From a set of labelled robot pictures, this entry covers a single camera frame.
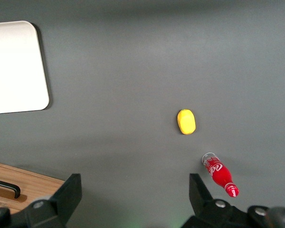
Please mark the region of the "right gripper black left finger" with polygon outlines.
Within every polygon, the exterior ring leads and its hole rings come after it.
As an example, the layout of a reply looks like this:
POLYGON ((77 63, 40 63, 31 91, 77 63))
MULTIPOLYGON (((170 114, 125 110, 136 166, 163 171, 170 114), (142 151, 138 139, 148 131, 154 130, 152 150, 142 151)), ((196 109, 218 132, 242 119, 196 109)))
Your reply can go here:
POLYGON ((82 198, 79 173, 71 176, 49 198, 32 202, 11 216, 12 228, 65 228, 82 198))

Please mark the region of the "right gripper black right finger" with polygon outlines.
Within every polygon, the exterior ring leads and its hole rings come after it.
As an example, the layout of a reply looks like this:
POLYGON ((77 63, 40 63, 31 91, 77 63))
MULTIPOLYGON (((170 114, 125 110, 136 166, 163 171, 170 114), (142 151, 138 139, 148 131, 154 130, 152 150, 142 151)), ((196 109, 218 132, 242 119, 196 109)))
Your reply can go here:
POLYGON ((197 173, 189 177, 189 199, 194 211, 183 228, 248 228, 247 214, 222 199, 214 199, 197 173))

